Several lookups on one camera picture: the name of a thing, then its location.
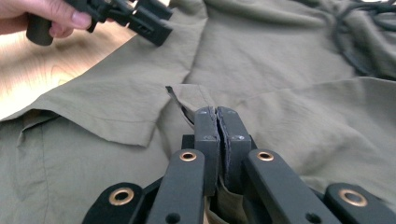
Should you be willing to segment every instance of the wood grain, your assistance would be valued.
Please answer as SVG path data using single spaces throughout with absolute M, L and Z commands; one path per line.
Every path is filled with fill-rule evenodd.
M 80 76 L 133 36 L 115 22 L 98 24 L 92 34 L 75 31 L 49 47 L 33 44 L 25 32 L 0 35 L 0 119 Z

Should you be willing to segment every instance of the black mechanical arm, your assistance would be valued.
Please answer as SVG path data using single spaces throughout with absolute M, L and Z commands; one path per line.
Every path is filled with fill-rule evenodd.
M 92 33 L 97 22 L 112 19 L 121 26 L 137 32 L 148 41 L 160 46 L 172 32 L 163 20 L 169 20 L 172 11 L 157 0 L 65 0 L 66 3 L 81 12 L 92 16 L 92 25 L 87 30 Z M 51 21 L 36 15 L 30 15 L 26 32 L 29 40 L 41 46 L 52 43 L 49 34 Z
M 365 189 L 332 184 L 310 189 L 274 151 L 257 149 L 238 114 L 226 107 L 195 113 L 194 134 L 184 135 L 163 178 L 142 189 L 119 183 L 106 189 L 84 224 L 202 224 L 204 197 L 217 184 L 243 195 L 248 223 L 396 223 L 396 215 Z

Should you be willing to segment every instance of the human hand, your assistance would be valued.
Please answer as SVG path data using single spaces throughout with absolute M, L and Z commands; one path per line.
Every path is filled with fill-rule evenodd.
M 0 35 L 26 30 L 28 13 L 52 21 L 52 37 L 70 36 L 74 29 L 85 30 L 91 16 L 76 11 L 64 0 L 0 0 Z

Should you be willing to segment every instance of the black handle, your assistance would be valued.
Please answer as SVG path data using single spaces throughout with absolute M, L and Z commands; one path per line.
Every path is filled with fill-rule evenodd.
M 41 46 L 49 46 L 53 37 L 50 36 L 51 21 L 37 15 L 29 15 L 26 37 L 33 43 Z

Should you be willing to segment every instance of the olive green fabric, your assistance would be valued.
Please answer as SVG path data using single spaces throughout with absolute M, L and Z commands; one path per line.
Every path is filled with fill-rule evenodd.
M 0 223 L 79 223 L 105 188 L 145 187 L 207 105 L 237 111 L 308 186 L 359 184 L 396 211 L 396 83 L 357 77 L 338 52 L 334 16 L 350 3 L 173 1 L 163 46 L 133 38 L 0 123 Z M 346 24 L 354 52 L 394 76 L 394 34 L 364 12 Z M 246 223 L 240 199 L 220 185 L 209 220 Z

